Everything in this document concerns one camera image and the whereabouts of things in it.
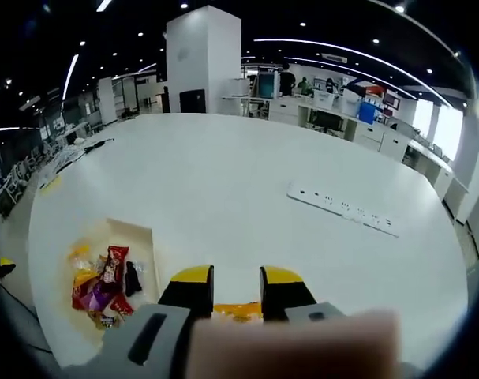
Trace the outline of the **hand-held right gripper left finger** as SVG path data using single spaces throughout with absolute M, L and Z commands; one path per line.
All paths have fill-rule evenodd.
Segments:
M 141 306 L 103 335 L 99 353 L 64 378 L 182 378 L 193 324 L 213 311 L 214 267 L 174 275 L 156 304 Z

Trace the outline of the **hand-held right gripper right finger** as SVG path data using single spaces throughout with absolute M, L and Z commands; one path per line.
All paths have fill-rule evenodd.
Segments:
M 345 314 L 330 302 L 317 302 L 295 272 L 260 267 L 261 312 L 264 321 L 323 321 Z

